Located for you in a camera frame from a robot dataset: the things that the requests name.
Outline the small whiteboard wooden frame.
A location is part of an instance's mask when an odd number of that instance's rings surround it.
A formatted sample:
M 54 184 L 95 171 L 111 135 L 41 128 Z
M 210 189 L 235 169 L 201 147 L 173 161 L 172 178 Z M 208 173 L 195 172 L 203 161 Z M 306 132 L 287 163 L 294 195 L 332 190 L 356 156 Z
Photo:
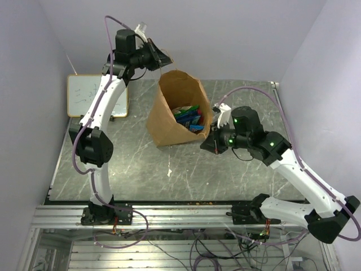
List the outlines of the small whiteboard wooden frame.
M 101 83 L 102 75 L 69 75 L 67 78 L 67 114 L 69 117 L 83 116 L 91 106 Z M 113 117 L 128 114 L 127 89 L 118 98 L 112 111 Z

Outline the blue cookie snack pack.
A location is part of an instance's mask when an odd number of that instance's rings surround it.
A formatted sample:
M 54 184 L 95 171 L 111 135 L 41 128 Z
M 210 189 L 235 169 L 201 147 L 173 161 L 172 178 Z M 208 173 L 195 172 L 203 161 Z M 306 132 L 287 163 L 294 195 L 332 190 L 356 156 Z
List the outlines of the blue cookie snack pack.
M 176 119 L 176 122 L 183 125 L 185 128 L 187 128 L 193 133 L 201 132 L 204 128 L 203 125 L 197 125 L 198 115 L 186 115 Z

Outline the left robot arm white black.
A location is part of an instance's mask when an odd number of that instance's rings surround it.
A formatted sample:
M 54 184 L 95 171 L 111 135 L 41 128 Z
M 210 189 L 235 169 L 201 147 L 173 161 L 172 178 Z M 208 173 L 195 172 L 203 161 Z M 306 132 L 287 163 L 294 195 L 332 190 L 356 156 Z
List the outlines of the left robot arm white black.
M 172 63 L 145 35 L 146 25 L 134 30 L 120 29 L 102 68 L 98 91 L 78 124 L 69 127 L 72 163 L 90 183 L 90 199 L 81 217 L 82 225 L 131 225 L 133 209 L 115 205 L 109 184 L 108 163 L 114 146 L 107 135 L 108 123 L 118 98 L 132 81 L 136 69 L 155 71 Z

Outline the aluminium mounting rail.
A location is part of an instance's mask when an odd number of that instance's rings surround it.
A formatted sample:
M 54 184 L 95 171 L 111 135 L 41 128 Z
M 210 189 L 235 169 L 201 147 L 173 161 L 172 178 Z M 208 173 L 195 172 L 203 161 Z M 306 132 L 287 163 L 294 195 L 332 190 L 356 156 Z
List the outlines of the aluminium mounting rail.
M 30 223 L 35 229 L 111 229 L 113 225 L 81 225 L 85 205 L 40 205 Z M 226 215 L 230 205 L 198 206 L 134 206 L 145 215 L 150 229 L 211 229 L 211 228 L 261 228 L 261 224 L 234 225 Z

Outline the brown paper bag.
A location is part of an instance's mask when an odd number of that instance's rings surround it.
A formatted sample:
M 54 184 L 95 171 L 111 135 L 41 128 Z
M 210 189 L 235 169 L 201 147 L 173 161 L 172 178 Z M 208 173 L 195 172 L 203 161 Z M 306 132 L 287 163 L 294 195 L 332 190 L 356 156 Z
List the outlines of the brown paper bag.
M 213 113 L 198 78 L 174 68 L 161 72 L 146 128 L 157 147 L 205 140 Z

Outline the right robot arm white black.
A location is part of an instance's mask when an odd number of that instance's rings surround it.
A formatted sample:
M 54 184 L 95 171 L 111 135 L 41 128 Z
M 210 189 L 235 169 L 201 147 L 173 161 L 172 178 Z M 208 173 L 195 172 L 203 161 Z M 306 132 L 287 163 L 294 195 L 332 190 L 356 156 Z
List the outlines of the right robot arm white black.
M 289 222 L 307 229 L 323 243 L 333 243 L 360 201 L 329 186 L 297 157 L 280 133 L 265 131 L 257 111 L 248 106 L 231 109 L 224 103 L 214 106 L 213 111 L 218 117 L 201 149 L 216 155 L 228 149 L 246 149 L 253 160 L 282 175 L 307 201 L 295 203 L 259 194 L 250 203 L 250 219 L 257 224 L 267 219 Z

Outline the green snack bar packet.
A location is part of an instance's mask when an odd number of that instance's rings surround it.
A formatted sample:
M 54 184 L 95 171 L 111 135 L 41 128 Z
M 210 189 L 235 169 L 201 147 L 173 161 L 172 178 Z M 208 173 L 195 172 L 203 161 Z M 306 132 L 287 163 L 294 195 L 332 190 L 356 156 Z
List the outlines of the green snack bar packet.
M 183 116 L 184 114 L 187 114 L 188 112 L 191 112 L 194 110 L 197 111 L 198 108 L 199 108 L 199 105 L 183 106 L 183 107 L 174 108 L 171 112 L 174 117 L 180 117 L 180 116 Z

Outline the red snack packet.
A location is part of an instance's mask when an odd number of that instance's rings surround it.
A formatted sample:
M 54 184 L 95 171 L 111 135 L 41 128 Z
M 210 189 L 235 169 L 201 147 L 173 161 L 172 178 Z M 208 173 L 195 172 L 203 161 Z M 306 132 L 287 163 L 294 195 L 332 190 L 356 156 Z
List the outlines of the red snack packet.
M 200 107 L 197 109 L 197 115 L 198 115 L 197 125 L 202 125 L 204 121 L 204 116 Z

